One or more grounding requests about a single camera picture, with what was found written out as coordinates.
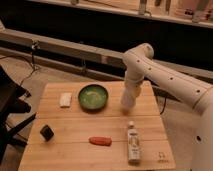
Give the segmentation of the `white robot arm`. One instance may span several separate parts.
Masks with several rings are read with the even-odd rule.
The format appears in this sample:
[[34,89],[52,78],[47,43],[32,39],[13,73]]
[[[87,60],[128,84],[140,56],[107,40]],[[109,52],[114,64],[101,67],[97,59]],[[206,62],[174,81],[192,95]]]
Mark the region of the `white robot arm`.
[[190,171],[213,171],[213,84],[158,64],[153,56],[154,50],[148,43],[123,53],[126,71],[122,107],[131,110],[135,106],[144,78],[190,106],[201,115]]

